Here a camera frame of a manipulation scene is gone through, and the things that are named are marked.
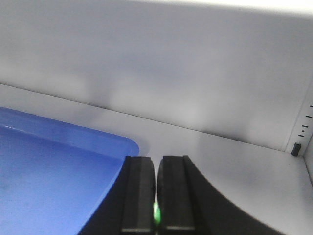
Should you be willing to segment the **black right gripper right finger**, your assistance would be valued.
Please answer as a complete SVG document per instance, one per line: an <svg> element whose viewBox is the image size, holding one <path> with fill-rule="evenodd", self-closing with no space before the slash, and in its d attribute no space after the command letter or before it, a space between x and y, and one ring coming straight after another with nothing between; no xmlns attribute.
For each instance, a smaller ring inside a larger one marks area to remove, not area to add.
<svg viewBox="0 0 313 235"><path fill-rule="evenodd" d="M157 176L161 235L278 235L223 196L188 156L163 156Z"/></svg>

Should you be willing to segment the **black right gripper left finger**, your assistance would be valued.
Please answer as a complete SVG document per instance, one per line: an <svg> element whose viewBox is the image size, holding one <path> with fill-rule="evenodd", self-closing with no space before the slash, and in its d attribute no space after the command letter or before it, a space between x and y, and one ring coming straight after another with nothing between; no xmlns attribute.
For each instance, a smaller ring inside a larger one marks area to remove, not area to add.
<svg viewBox="0 0 313 235"><path fill-rule="evenodd" d="M112 188L81 235L153 235L155 169L149 157L127 156Z"/></svg>

